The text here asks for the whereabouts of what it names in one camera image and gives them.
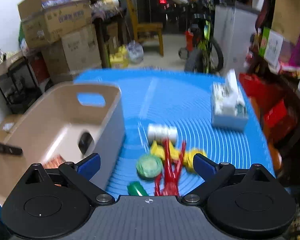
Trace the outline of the red plastic tongs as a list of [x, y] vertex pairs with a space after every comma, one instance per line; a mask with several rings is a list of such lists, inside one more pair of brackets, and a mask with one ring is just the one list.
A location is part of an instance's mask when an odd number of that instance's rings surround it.
[[155, 196], [179, 196], [178, 183], [181, 175], [181, 169], [183, 166], [185, 148], [186, 148], [186, 141], [183, 141], [179, 153], [179, 159], [175, 165], [174, 170], [172, 170], [172, 160], [171, 160], [169, 141], [167, 139], [164, 141], [164, 151], [165, 151], [164, 188], [162, 190], [160, 189], [160, 181], [162, 178], [162, 173], [161, 173], [155, 178], [154, 181]]

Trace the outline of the red patterned box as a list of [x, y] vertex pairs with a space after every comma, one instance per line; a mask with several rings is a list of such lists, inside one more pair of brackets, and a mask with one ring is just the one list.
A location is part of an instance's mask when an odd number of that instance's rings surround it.
[[43, 164], [43, 167], [45, 169], [51, 169], [51, 168], [58, 168], [59, 165], [64, 163], [65, 160], [61, 155], [55, 155], [53, 158], [51, 158], [49, 161]]

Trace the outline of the red gift bags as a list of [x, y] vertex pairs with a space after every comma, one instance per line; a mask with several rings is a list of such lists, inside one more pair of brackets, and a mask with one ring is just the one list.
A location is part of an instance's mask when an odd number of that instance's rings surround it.
[[246, 95], [257, 104], [268, 141], [277, 143], [297, 124], [294, 110], [286, 103], [284, 90], [255, 74], [239, 74]]

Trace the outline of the white plastic bag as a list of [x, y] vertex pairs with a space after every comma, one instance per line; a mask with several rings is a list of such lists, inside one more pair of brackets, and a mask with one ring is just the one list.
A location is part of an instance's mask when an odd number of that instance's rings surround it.
[[143, 60], [144, 52], [140, 43], [133, 40], [126, 45], [126, 50], [131, 63], [140, 63]]

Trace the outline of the beige plastic storage bin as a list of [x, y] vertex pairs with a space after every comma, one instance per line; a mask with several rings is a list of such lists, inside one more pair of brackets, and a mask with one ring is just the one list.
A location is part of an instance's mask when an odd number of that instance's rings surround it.
[[[82, 155], [83, 132], [93, 137]], [[55, 155], [77, 163], [94, 152], [101, 167], [91, 182], [106, 189], [125, 137], [121, 90], [102, 83], [60, 83], [34, 103], [13, 126], [4, 143], [23, 155], [0, 154], [0, 205], [3, 205], [32, 163], [44, 164]]]

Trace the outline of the white tissue box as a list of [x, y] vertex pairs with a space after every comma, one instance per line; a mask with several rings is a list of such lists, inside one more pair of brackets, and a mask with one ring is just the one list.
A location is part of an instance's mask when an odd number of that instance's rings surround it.
[[211, 86], [211, 119], [213, 127], [243, 132], [249, 120], [248, 110], [234, 69], [225, 82]]

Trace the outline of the green white product box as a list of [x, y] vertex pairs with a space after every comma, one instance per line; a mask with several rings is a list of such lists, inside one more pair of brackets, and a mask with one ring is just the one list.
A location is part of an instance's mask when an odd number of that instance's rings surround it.
[[284, 38], [281, 34], [265, 27], [262, 33], [259, 55], [271, 66], [277, 67]]

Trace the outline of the green round tin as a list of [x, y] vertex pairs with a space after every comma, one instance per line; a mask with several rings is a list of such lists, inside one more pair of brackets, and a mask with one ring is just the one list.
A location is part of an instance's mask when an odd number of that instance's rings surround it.
[[136, 163], [137, 173], [143, 179], [154, 179], [161, 174], [162, 169], [162, 160], [151, 154], [142, 155]]

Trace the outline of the lower cardboard box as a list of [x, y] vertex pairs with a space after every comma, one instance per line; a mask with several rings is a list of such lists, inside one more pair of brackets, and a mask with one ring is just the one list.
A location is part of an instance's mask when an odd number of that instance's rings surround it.
[[54, 84], [72, 81], [87, 69], [102, 67], [93, 24], [63, 36], [44, 48], [42, 55]]

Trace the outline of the upper cardboard box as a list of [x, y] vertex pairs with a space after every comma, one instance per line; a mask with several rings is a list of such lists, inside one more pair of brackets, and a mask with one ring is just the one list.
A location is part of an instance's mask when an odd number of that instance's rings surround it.
[[36, 49], [60, 40], [64, 35], [91, 24], [89, 0], [43, 7], [47, 0], [23, 0], [18, 4], [27, 46]]

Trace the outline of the white freezer cabinet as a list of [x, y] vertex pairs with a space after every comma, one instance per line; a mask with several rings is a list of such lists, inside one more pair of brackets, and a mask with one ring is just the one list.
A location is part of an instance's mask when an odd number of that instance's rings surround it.
[[234, 69], [236, 74], [245, 72], [245, 58], [250, 47], [250, 38], [256, 33], [255, 23], [259, 11], [239, 2], [215, 7], [213, 36], [224, 57], [221, 76]]

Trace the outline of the white pill bottle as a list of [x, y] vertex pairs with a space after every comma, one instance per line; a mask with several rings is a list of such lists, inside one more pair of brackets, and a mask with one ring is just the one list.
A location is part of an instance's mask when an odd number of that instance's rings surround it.
[[147, 128], [147, 140], [151, 144], [153, 141], [163, 142], [168, 139], [172, 144], [176, 144], [178, 139], [178, 130], [174, 126], [165, 126], [159, 124], [149, 124]]

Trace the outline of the green plastic cap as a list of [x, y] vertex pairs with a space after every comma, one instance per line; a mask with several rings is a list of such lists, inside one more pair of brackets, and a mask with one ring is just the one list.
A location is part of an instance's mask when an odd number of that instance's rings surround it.
[[139, 181], [133, 181], [128, 184], [127, 191], [130, 196], [148, 196], [148, 193]]

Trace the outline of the blue silicone mat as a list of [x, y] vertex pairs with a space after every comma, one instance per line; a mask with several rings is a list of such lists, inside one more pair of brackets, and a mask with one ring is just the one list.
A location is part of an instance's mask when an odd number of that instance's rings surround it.
[[260, 163], [273, 170], [265, 136], [251, 103], [244, 132], [214, 128], [211, 124], [211, 87], [223, 78], [150, 69], [88, 70], [76, 83], [105, 83], [121, 89], [126, 137], [106, 191], [114, 197], [127, 194], [137, 181], [136, 162], [149, 150], [149, 124], [174, 126], [178, 141], [187, 148], [204, 150], [216, 163], [227, 161], [237, 168]]

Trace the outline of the black metal rack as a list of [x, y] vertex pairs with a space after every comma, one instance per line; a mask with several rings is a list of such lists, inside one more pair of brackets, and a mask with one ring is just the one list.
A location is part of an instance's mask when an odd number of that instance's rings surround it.
[[42, 95], [26, 57], [14, 61], [0, 74], [0, 92], [13, 114], [23, 114]]

